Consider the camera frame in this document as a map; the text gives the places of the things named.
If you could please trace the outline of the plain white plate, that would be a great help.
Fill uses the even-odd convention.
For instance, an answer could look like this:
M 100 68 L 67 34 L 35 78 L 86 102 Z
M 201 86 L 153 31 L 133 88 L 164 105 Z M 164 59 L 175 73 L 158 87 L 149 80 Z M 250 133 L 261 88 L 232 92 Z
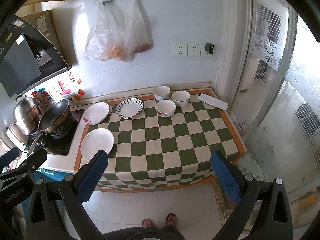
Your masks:
M 106 128 L 97 128 L 84 137 L 80 145 L 80 152 L 85 160 L 90 161 L 99 150 L 109 154 L 113 146 L 114 136 L 112 132 Z

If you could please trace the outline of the white floral plate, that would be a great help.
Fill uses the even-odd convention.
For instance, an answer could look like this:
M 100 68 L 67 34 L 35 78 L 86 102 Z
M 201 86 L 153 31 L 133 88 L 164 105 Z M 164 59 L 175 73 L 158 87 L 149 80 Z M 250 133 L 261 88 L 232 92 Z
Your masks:
M 108 103 L 99 102 L 90 106 L 82 115 L 82 119 L 87 125 L 97 125 L 102 122 L 109 114 Z

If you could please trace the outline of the blue striped white plate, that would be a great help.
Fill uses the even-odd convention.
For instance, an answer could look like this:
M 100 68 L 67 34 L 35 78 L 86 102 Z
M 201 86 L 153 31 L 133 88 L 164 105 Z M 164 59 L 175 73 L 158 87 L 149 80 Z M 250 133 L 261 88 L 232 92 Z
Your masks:
M 143 107 L 143 102 L 138 98 L 125 99 L 116 107 L 116 114 L 122 119 L 131 119 L 137 116 Z

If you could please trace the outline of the plain white bowl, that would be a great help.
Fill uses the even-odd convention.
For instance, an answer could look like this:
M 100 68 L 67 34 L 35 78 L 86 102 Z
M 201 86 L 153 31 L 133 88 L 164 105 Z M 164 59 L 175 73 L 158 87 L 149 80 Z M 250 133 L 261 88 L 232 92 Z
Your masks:
M 184 90 L 178 90 L 173 92 L 172 100 L 177 107 L 183 108 L 188 104 L 190 100 L 190 94 Z

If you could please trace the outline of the white bowl red flowers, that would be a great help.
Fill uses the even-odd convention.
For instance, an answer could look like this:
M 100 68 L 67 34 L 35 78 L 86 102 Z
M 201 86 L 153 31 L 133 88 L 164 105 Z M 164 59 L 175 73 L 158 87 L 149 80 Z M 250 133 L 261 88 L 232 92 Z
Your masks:
M 171 100 L 161 100 L 156 103 L 155 110 L 158 116 L 168 118 L 175 113 L 176 105 Z

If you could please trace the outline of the white bowl heart pattern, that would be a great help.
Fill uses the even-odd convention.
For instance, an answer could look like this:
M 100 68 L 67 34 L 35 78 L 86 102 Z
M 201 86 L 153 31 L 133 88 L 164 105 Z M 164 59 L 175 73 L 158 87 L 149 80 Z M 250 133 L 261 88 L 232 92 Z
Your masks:
M 167 100 L 171 89 L 167 86 L 158 86 L 153 89 L 153 96 L 157 101 Z

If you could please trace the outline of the black induction cooktop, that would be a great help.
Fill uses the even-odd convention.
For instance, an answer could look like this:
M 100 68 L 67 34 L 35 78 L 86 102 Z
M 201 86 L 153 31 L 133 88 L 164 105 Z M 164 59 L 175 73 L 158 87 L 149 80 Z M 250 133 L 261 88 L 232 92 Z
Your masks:
M 65 125 L 64 129 L 60 133 L 48 133 L 40 137 L 36 148 L 44 148 L 48 154 L 52 155 L 68 155 L 83 113 L 83 109 L 72 111 L 68 116 L 69 123 Z

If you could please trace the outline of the foot red sandal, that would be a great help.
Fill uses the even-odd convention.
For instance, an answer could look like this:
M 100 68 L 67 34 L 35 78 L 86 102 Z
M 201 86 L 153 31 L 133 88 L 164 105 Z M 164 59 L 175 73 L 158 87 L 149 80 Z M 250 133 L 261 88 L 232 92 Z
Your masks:
M 173 213 L 170 213 L 170 214 L 167 215 L 166 224 L 165 225 L 166 226 L 172 225 L 172 226 L 176 227 L 177 226 L 177 222 L 178 222 L 177 216 L 175 214 L 173 214 Z
M 154 224 L 153 224 L 153 222 L 152 222 L 151 220 L 149 220 L 149 219 L 144 219 L 144 220 L 142 221 L 142 227 L 143 227 L 143 228 L 151 228 L 151 227 L 154 227 Z

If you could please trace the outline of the left foot red sandal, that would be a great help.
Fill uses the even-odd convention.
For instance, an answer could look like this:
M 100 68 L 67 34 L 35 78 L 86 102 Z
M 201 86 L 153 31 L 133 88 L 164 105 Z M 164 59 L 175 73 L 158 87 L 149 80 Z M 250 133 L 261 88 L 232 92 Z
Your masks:
M 153 224 L 153 222 L 152 222 L 151 220 L 149 220 L 149 219 L 144 219 L 144 220 L 142 221 L 142 227 L 143 227 L 143 228 L 151 228 L 151 227 L 154 227 L 154 224 Z

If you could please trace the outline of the colourful flower decoration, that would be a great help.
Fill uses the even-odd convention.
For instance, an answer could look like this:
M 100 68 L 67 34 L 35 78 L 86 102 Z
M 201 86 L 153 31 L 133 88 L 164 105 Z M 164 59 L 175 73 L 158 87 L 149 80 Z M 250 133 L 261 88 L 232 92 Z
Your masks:
M 38 102 L 43 103 L 52 100 L 52 96 L 46 91 L 45 88 L 34 90 L 31 96 Z

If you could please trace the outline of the glass sliding door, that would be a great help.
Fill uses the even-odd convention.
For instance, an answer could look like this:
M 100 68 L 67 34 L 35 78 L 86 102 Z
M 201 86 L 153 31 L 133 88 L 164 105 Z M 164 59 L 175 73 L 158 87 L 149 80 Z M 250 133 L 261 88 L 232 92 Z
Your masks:
M 247 153 L 239 166 L 280 178 L 293 228 L 319 211 L 319 43 L 286 0 L 252 0 L 246 65 L 231 107 Z

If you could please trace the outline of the pink toy utensil holder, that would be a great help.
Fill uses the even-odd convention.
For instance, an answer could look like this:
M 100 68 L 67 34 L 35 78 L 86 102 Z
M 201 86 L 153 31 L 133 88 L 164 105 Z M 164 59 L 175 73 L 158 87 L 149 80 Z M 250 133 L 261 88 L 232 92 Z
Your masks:
M 68 88 L 68 83 L 59 80 L 58 84 L 61 88 L 61 96 L 71 94 L 72 91 Z

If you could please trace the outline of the black range hood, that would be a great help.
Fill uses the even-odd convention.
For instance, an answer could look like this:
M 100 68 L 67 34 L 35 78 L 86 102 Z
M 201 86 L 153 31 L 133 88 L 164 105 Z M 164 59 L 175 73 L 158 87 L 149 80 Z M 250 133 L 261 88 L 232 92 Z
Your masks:
M 24 93 L 71 69 L 54 45 L 24 19 L 13 16 L 1 33 L 1 84 L 8 97 Z

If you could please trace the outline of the black plug adapter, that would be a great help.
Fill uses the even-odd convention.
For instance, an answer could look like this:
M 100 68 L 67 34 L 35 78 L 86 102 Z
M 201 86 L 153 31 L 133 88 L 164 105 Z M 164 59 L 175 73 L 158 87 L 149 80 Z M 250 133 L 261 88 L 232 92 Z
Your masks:
M 205 51 L 207 54 L 213 54 L 214 53 L 214 45 L 212 43 L 206 42 L 205 43 Z

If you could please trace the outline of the left clear plastic bag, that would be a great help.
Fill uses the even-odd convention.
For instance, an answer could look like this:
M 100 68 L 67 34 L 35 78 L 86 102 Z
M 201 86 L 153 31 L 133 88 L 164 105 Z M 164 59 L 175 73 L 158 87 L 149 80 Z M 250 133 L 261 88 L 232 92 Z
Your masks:
M 97 20 L 89 31 L 84 57 L 96 61 L 131 60 L 131 55 L 124 48 L 123 33 L 108 3 L 98 5 Z

